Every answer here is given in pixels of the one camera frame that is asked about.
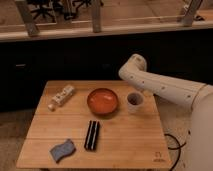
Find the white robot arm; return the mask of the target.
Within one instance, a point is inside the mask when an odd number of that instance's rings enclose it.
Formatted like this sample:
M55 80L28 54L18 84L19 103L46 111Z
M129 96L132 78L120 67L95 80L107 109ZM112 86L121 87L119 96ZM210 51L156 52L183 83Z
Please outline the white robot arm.
M148 90L192 111L185 171L213 171L213 85L150 73L139 54L133 54L118 74L135 89Z

